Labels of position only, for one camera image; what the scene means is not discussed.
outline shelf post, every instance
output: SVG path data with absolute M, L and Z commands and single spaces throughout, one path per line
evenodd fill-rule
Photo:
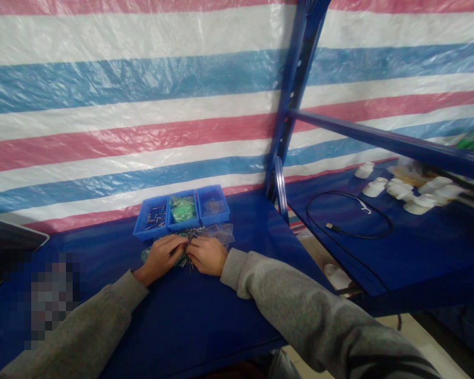
M 275 180 L 272 177 L 275 158 L 279 157 L 284 163 L 295 126 L 295 119 L 287 117 L 287 111 L 300 108 L 329 4 L 330 0 L 299 0 L 297 4 L 290 48 L 284 67 L 274 134 L 266 162 L 265 193 L 272 202 L 275 202 L 277 197 Z

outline hand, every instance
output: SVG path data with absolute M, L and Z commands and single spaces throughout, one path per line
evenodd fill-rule
M 186 253 L 202 274 L 214 276 L 221 276 L 228 255 L 228 251 L 216 238 L 208 237 L 191 240 Z
M 146 263 L 134 271 L 133 275 L 146 287 L 150 286 L 151 283 L 161 278 L 174 266 L 177 259 L 183 254 L 185 244 L 188 242 L 187 238 L 175 234 L 155 241 L 151 246 Z

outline gray sleeve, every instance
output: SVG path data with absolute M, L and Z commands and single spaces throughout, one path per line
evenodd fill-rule
M 285 263 L 232 249 L 221 282 L 239 297 L 254 299 L 316 371 L 325 367 L 341 379 L 440 377 L 398 331 Z
M 36 350 L 25 350 L 0 378 L 97 378 L 149 293 L 126 272 L 77 307 Z

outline right hand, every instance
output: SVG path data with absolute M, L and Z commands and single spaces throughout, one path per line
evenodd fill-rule
M 226 248 L 216 238 L 208 237 L 191 240 L 186 253 L 200 273 L 214 276 L 221 276 L 228 255 Z

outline blue tabletop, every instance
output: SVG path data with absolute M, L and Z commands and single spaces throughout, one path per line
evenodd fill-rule
M 263 191 L 227 197 L 236 241 L 230 247 L 284 261 L 333 290 Z M 19 354 L 31 331 L 36 273 L 67 262 L 84 301 L 127 269 L 141 265 L 145 245 L 132 236 L 135 218 L 53 235 L 0 287 L 0 369 Z M 253 301 L 219 278 L 174 268 L 153 284 L 102 377 L 192 377 L 285 344 Z
M 325 228 L 345 249 L 375 271 L 392 291 L 474 267 L 473 209 L 454 202 L 417 216 L 406 212 L 404 202 L 386 192 L 376 198 L 361 194 L 366 184 L 376 177 L 392 178 L 386 170 L 390 165 L 396 165 L 396 161 L 376 165 L 368 179 L 356 178 L 355 170 L 351 169 L 286 186 L 288 205 L 348 275 L 371 296 L 382 294 L 386 289 L 369 270 L 308 219 L 305 209 L 315 194 L 340 190 L 358 195 L 393 221 L 394 232 L 378 240 L 341 235 Z M 331 223 L 346 232 L 363 235 L 387 230 L 381 216 L 375 212 L 367 215 L 357 201 L 343 196 L 322 195 L 313 201 L 309 211 L 320 226 Z

